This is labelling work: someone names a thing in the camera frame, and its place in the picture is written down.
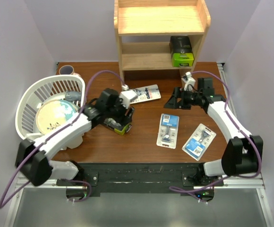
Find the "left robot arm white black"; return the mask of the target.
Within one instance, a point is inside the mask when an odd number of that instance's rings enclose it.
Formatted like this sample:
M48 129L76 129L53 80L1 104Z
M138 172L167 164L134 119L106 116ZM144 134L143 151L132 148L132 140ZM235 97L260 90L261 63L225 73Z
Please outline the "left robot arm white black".
M75 161L53 161L52 158L74 138L92 130L112 118L121 126L132 122L134 107L130 103L138 95L132 89L118 93L106 88L98 98L81 107L66 123L42 137L19 144L15 166L30 183L40 186L49 179L68 180L80 185L85 179L84 169Z

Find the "white Gillette razor blister pack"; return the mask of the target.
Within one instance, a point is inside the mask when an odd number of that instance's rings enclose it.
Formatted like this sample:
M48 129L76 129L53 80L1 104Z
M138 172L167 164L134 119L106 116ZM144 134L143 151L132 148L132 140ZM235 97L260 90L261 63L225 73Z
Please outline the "white Gillette razor blister pack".
M161 93L157 84L134 88L133 91L137 94L131 104L157 100L161 98Z

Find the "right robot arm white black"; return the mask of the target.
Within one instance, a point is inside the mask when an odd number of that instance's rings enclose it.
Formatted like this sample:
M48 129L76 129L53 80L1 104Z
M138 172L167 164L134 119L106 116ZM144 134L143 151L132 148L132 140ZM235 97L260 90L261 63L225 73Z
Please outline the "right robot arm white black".
M227 99L217 95L211 78L182 77L182 87L174 91L164 105L169 109L189 110L199 106L210 116L222 132L227 146L222 158L204 162L196 174L197 182L208 185L213 176L256 177L261 172L263 140L250 133L227 107Z

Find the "black green razor box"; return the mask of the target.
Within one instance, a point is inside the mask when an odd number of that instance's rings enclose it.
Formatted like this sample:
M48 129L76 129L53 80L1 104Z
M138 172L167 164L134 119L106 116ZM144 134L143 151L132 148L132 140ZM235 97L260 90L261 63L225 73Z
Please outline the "black green razor box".
M173 67L192 67L194 54L188 36L171 36L169 48Z
M103 122L103 126L122 136L131 129L131 122L132 115L125 116L122 122L116 122L113 118L106 118Z

